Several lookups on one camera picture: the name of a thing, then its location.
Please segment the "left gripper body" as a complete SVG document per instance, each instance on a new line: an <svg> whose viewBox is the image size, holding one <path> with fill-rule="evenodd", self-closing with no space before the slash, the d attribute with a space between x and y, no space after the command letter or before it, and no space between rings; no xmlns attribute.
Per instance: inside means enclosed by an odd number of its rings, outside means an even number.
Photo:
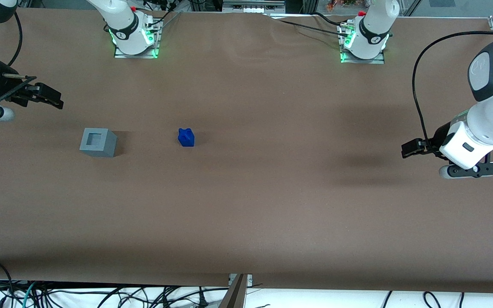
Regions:
<svg viewBox="0 0 493 308"><path fill-rule="evenodd" d="M493 127L451 121L436 130L433 145L452 163L471 169L493 150Z"/></svg>

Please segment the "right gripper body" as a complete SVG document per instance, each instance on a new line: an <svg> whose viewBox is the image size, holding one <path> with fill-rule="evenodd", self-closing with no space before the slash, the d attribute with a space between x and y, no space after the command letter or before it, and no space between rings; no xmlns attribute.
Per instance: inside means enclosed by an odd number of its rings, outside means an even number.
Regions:
<svg viewBox="0 0 493 308"><path fill-rule="evenodd" d="M0 61L0 96L18 86L23 80L24 77L16 70Z"/></svg>

